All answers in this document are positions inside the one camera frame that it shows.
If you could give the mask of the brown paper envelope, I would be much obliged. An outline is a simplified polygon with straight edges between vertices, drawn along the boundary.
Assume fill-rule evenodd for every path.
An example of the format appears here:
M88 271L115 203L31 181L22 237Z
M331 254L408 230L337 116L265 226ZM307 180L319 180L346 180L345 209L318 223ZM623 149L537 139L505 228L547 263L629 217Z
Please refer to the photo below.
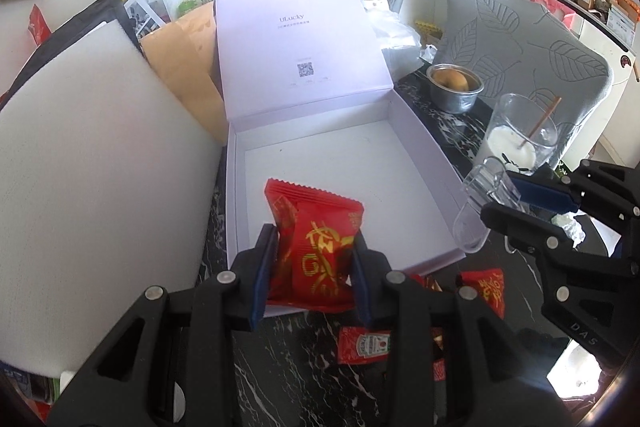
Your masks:
M219 144L228 141L228 119L220 94L217 26L208 2L141 40L155 74Z

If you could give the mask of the large red snack packet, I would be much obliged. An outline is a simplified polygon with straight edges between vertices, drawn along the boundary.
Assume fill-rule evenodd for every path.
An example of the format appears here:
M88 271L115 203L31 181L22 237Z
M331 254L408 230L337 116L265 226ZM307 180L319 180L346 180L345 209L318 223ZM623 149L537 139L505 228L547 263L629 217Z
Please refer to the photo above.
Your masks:
M347 280L361 202L278 179L267 181L265 196L279 234L268 303L323 313L352 309Z

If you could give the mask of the red gold snack packet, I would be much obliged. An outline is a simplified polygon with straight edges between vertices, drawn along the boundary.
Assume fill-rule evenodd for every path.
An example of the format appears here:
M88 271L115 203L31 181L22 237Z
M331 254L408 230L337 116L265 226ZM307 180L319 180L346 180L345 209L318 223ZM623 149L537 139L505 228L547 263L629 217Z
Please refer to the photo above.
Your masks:
M460 284L474 288L500 319L506 315L506 300L504 300L506 284L501 269L463 271L460 274Z

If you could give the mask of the dark red tea packet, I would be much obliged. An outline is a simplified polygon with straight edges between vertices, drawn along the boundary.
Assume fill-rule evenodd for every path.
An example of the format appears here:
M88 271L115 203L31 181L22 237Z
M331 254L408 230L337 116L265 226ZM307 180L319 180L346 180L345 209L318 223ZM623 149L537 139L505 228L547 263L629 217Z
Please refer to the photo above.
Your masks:
M439 283L431 275L422 277L419 274L411 274L410 277L420 284L422 287L429 291L436 291L441 293L442 288ZM431 328L432 340L433 340L433 375L434 381L440 383L446 381L446 363L444 355L444 335L442 335L442 329L440 327Z

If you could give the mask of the steel bowl with fruit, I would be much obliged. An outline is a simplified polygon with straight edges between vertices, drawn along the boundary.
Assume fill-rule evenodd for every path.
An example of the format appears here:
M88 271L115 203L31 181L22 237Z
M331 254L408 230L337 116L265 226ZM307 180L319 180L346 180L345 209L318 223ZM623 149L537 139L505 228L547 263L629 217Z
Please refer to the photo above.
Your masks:
M443 112L468 113L484 90L484 82L469 69L454 64L435 64L426 71L433 103Z

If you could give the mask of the glass mug with milk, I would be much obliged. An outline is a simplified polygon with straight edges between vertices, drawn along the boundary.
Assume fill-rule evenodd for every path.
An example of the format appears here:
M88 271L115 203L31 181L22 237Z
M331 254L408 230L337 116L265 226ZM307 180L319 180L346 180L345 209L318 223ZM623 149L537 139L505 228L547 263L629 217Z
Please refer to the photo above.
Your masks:
M558 104L558 98L542 107L525 95L504 94L491 114L473 165L493 157L506 170L533 174L547 164L559 143L559 130L551 118Z

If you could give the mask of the white gift box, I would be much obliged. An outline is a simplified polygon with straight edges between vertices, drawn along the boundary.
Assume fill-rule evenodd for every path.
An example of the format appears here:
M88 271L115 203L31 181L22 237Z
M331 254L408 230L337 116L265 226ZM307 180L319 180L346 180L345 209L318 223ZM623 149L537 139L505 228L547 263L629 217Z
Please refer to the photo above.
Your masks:
M395 90L360 0L215 0L215 16L229 258L271 221L271 179L361 202L363 237L395 270L463 258L461 178Z

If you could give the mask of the crumpled white tissue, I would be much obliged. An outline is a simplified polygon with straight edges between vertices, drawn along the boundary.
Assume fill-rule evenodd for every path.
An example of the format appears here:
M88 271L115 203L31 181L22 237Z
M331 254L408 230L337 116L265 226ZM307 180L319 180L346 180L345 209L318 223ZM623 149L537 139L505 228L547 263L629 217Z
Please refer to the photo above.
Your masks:
M551 222L561 228L566 236L573 242L576 248L586 239L586 232L576 219L576 213L557 213L551 218Z

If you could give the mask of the clear plastic cup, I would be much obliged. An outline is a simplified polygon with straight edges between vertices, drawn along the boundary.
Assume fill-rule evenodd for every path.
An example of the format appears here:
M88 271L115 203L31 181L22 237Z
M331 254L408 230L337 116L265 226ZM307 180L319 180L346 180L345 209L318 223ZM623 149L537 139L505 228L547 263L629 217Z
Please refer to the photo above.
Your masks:
M523 210L521 194L508 176L508 170L495 156L488 156L472 168L463 180L465 201L452 226L452 237L465 254L480 251L489 229L480 219L482 208L491 202Z

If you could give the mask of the white plastic bag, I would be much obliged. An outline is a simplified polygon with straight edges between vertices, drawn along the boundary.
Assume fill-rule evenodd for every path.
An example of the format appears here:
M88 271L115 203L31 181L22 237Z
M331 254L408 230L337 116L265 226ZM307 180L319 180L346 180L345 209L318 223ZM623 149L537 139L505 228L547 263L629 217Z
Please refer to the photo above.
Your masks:
M420 69L422 46L419 34L390 11L369 13L376 42L381 49L393 82Z

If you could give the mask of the red ketchup sachet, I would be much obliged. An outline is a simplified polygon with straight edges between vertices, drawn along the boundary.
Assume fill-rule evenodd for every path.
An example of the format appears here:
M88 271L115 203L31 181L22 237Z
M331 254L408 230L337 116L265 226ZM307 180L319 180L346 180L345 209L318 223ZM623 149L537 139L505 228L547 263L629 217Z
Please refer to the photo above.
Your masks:
M345 326L337 339L337 363L363 365L383 361L390 353L390 332L370 332L364 327Z

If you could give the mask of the grey leaf pattern chair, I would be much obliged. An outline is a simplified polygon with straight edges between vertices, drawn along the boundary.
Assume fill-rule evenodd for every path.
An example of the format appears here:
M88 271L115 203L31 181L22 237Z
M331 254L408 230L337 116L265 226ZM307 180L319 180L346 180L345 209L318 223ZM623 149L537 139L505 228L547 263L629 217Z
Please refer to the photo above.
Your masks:
M490 107L517 93L548 106L560 132L552 161L575 169L597 141L592 115L610 95L612 68L542 5L526 0L447 0L437 64L463 66L483 80Z

